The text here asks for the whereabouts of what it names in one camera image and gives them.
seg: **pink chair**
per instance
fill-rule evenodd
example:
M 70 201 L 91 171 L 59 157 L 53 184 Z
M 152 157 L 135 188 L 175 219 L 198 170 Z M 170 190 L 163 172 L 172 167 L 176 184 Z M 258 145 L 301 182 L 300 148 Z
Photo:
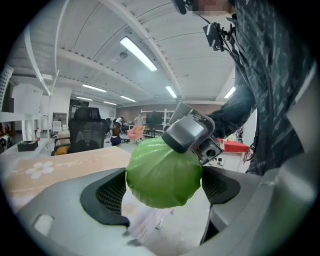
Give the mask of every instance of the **pink chair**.
M 138 140 L 143 140 L 145 126 L 135 125 L 131 130 L 128 130 L 129 140 L 135 141 L 138 146 Z

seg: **sleeve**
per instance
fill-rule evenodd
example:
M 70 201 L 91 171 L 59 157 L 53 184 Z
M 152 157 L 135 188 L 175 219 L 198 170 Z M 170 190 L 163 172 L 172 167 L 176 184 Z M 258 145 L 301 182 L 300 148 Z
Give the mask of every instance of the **sleeve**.
M 214 121 L 213 135 L 217 138 L 224 139 L 233 134 L 256 109 L 255 97 L 238 67 L 235 67 L 234 87 L 231 98 L 219 110 L 208 115 Z

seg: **mesh chair back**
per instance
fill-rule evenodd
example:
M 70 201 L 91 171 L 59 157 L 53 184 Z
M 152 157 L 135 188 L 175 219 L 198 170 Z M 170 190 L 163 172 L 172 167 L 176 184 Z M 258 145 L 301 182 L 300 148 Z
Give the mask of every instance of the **mesh chair back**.
M 97 150 L 104 147 L 106 120 L 101 119 L 99 108 L 80 107 L 69 122 L 69 153 Z
M 106 120 L 70 120 L 69 153 L 102 149 L 106 134 Z
M 99 108 L 97 107 L 80 107 L 73 116 L 74 120 L 100 120 Z

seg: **green cabbage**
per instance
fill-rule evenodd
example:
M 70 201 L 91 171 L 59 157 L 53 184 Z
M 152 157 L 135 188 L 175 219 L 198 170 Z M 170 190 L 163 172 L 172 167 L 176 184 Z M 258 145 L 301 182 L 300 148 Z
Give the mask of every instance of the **green cabbage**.
M 190 150 L 180 154 L 161 137 L 143 141 L 132 153 L 126 182 L 132 194 L 153 208 L 186 204 L 200 187 L 202 167 Z

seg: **dark jacket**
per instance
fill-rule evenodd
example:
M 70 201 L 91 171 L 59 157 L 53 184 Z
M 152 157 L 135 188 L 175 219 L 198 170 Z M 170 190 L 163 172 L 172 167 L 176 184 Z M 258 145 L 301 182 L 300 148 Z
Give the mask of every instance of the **dark jacket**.
M 226 138 L 239 129 L 255 108 L 258 112 L 256 154 L 248 173 L 263 175 L 303 152 L 287 112 L 313 58 L 306 44 L 267 0 L 236 0 L 236 44 L 247 84 L 235 70 L 232 97 L 209 116 L 214 135 Z

